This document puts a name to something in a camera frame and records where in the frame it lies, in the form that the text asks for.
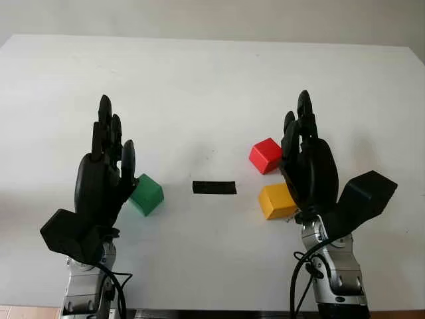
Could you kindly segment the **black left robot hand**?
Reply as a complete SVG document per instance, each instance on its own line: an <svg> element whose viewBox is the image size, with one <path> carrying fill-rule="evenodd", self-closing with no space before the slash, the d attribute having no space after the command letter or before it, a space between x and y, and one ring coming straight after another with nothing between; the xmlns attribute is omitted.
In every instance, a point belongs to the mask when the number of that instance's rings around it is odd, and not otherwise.
<svg viewBox="0 0 425 319"><path fill-rule="evenodd" d="M95 225L113 227L122 205L135 191L135 149L132 140L122 143L120 117L112 112L105 94L94 122L92 149L80 161L74 203Z"/></svg>

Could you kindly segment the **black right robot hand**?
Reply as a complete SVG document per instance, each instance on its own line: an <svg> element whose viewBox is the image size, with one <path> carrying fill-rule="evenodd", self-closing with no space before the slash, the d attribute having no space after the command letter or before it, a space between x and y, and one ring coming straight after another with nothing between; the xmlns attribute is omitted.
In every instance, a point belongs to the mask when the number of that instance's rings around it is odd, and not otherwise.
<svg viewBox="0 0 425 319"><path fill-rule="evenodd" d="M298 97L297 112L284 118L280 171L302 219L328 212L336 205L339 180L328 143L318 136L307 90Z"/></svg>

